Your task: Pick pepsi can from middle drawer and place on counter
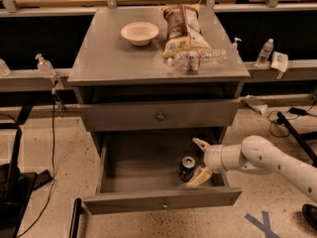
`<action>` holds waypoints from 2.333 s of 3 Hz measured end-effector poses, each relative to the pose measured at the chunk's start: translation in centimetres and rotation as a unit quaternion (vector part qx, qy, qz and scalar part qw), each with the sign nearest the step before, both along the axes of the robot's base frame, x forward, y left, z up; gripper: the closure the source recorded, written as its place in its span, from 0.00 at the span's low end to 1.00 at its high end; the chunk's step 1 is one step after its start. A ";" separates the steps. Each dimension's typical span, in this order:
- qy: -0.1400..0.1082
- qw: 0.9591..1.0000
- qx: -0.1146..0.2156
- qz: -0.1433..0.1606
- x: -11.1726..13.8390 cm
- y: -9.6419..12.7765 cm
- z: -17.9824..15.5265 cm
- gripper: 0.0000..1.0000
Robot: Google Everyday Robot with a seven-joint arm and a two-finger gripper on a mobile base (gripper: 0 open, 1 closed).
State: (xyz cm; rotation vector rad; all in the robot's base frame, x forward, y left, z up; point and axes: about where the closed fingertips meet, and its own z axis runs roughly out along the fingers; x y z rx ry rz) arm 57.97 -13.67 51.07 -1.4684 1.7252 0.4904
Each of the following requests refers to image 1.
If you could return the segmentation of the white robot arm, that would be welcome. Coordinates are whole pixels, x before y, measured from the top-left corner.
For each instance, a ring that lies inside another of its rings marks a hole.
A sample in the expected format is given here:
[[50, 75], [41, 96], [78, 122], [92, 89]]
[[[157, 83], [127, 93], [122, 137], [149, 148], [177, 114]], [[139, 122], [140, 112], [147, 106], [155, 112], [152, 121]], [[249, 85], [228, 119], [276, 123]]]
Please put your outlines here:
[[317, 169], [288, 156], [269, 140], [261, 136], [249, 136], [241, 144], [224, 146], [209, 145], [198, 138], [192, 141], [203, 151], [204, 167], [198, 167], [189, 188], [196, 188], [213, 174], [227, 171], [259, 175], [277, 173], [294, 185], [314, 202], [317, 202]]

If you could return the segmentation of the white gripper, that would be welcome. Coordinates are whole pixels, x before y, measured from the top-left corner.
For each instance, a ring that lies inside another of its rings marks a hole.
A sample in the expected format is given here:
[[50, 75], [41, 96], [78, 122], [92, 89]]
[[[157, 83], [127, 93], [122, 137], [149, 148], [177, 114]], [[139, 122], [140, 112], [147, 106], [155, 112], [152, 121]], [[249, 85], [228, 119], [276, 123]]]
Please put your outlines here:
[[193, 177], [186, 183], [189, 188], [197, 188], [212, 177], [212, 174], [220, 174], [224, 170], [222, 164], [222, 145], [210, 146], [207, 142], [193, 138], [192, 141], [204, 152], [203, 162], [206, 167], [199, 166]]

